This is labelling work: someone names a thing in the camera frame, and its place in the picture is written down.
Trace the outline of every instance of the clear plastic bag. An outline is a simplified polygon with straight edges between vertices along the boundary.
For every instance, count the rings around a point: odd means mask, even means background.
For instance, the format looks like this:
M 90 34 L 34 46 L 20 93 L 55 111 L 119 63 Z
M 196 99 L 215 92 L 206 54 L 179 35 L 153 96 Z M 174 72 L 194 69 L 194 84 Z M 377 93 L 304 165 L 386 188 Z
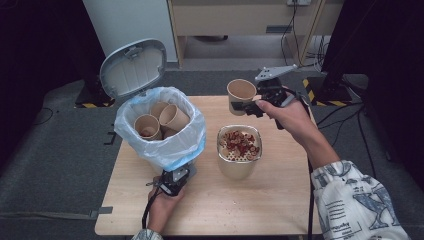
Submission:
M 148 114 L 158 102 L 176 104 L 190 117 L 190 122 L 176 135 L 165 140 L 146 141 L 134 129 L 135 120 Z M 165 171 L 172 171 L 194 159 L 203 151 L 206 142 L 206 125 L 203 114 L 174 87 L 149 89 L 126 101 L 117 112 L 115 132 L 134 148 L 137 154 Z

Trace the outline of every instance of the hand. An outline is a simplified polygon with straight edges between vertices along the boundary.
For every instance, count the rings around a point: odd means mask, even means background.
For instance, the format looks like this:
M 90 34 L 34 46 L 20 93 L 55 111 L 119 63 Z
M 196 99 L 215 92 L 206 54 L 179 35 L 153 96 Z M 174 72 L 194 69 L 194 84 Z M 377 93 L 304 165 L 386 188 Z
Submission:
M 149 192 L 149 199 L 151 196 L 153 196 L 155 191 L 156 187 L 153 187 L 152 191 Z M 178 193 L 178 196 L 175 197 L 168 196 L 163 192 L 159 194 L 153 201 L 152 206 L 150 207 L 149 222 L 147 224 L 147 228 L 157 233 L 161 233 L 165 228 L 168 219 L 171 217 L 175 206 L 184 197 L 184 192 L 185 186 Z
M 294 140 L 302 145 L 313 169 L 340 160 L 333 147 L 311 121 L 301 102 L 294 99 L 284 108 L 275 107 L 263 100 L 257 100 L 256 104 L 270 118 L 277 119 Z

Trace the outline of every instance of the white wall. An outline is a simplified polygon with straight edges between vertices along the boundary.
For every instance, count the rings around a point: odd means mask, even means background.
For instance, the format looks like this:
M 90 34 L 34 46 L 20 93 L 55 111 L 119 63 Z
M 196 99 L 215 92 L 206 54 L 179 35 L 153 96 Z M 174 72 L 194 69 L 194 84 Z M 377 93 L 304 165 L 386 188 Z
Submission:
M 106 56 L 144 38 L 161 41 L 178 62 L 166 0 L 83 0 Z

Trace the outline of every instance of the gray trash can lid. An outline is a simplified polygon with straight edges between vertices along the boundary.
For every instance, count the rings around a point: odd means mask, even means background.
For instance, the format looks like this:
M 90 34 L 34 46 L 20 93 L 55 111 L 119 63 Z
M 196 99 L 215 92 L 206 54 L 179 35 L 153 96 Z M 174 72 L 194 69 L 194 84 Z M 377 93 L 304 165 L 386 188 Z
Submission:
M 100 68 L 105 93 L 119 98 L 144 92 L 165 74 L 166 49 L 162 42 L 143 39 L 111 53 Z

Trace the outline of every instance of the yellow and black tape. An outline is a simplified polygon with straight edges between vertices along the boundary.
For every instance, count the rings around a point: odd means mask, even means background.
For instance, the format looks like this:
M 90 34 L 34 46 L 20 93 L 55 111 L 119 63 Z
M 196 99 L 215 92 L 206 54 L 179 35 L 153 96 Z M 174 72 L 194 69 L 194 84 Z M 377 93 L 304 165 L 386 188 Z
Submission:
M 110 99 L 108 102 L 99 103 L 75 103 L 75 108 L 97 108 L 97 107 L 112 107 L 115 103 L 115 99 Z
M 309 84 L 308 79 L 303 80 L 303 86 L 306 89 L 306 92 L 309 97 L 309 101 L 311 101 L 312 106 L 347 106 L 352 104 L 352 101 L 318 101 L 315 98 L 315 94 L 311 88 L 311 85 Z

